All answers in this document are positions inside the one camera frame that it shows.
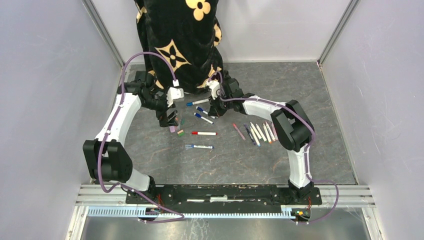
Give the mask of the dark blue capped marker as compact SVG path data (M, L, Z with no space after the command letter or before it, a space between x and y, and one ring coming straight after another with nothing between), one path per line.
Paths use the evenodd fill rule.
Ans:
M194 116L195 117L197 117L197 118L199 118L199 119L202 119L202 120L204 120L204 121L206 121L206 122L208 122L208 123L210 123L210 124L214 124L214 122L213 121L211 121L211 120L209 120L209 119L207 119L206 117L203 117L201 114L199 114L199 113L194 113Z
M200 106L197 106L197 107L196 107L196 109L197 109L199 112L201 112L201 113L205 114L206 116L208 116L208 117L210 117L210 118L212 118L212 119L216 119L216 118L217 118L216 116L209 115L209 113L208 113L206 110L204 110L203 108L201 108Z

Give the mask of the light blue capped white marker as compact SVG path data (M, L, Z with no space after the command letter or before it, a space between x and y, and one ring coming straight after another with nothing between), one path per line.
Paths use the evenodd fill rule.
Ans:
M209 99L206 98L206 99L202 99L202 100L188 102L188 103L186 103L186 106L191 107L191 106L194 106L194 105L199 105L199 104L208 103L208 102L209 102Z

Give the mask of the pink gel pen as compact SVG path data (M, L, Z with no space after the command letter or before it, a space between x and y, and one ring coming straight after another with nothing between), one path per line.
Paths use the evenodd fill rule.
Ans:
M240 129L237 127L237 125L235 123L233 123L232 126L237 131L237 133L240 135L241 139L243 141L245 141L246 140L246 137L243 135L243 133L240 131Z

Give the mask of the dark purple pen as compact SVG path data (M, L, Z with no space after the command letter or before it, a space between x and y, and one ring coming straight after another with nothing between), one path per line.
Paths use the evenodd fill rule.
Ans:
M256 141L255 141L255 139L254 139L254 137L252 135L252 132L250 131L248 125L246 123L244 123L243 126L244 126L244 128L245 128L245 130L246 130L246 132L247 132L247 134L248 134L248 136L249 136L252 144L255 146L256 145Z

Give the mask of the orange capped white marker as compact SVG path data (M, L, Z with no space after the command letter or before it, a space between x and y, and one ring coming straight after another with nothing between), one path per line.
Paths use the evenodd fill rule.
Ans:
M266 137L267 142L268 142L269 144L271 144L273 141L272 141L272 139L271 139L271 136L270 136L270 134L269 134L269 132L268 132L268 128L267 128L267 126L266 126L266 124L265 124L265 123L263 124L263 130L264 130L264 132L265 132L265 137Z

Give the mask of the pink highlighter pen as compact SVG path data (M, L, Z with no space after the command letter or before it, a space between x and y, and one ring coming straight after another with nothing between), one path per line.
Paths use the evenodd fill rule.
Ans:
M273 136L274 136L274 141L277 141L278 140L278 135L277 135L277 132L276 132L276 129L275 129L273 123L271 124L271 130L272 130L272 133L273 133Z

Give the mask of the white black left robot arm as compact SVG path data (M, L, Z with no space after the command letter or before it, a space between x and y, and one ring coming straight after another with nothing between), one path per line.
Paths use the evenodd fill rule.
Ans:
M109 193L121 186L125 190L138 191L137 196L145 204L156 200L156 185L152 176L134 169L125 150L127 133L140 108L166 111L184 97L177 79L172 80L164 95L155 96L153 87L150 75L132 82L123 81L104 127L93 140L86 140L82 146L89 175L104 192Z

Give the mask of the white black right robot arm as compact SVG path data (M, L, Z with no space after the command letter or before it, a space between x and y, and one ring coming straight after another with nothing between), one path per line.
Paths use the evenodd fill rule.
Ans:
M309 172L309 148L315 137L313 125L296 100L275 102L253 93L243 93L236 79L224 83L207 80L210 90L209 115L223 116L228 110L271 121L279 143L287 150L290 175L289 199L302 204L309 198L314 184Z

